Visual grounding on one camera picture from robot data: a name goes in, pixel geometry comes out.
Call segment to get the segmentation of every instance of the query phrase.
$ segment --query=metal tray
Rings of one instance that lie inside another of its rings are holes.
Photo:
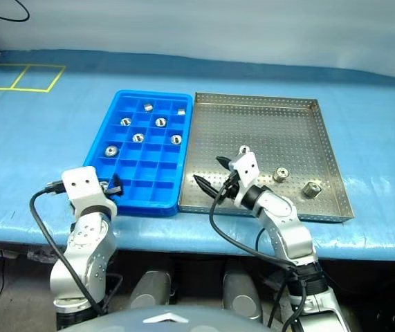
[[[196,93],[194,100],[181,211],[210,210],[212,199],[199,189],[192,175],[203,176],[220,188],[229,172],[215,156],[234,157],[241,145],[248,145],[256,154],[261,171],[258,185],[291,199],[299,218],[337,223],[354,217],[317,100],[214,93]],[[272,177],[278,167],[290,173],[283,183]],[[309,181],[322,188],[314,199],[302,193]],[[250,214],[230,201],[216,211]]]

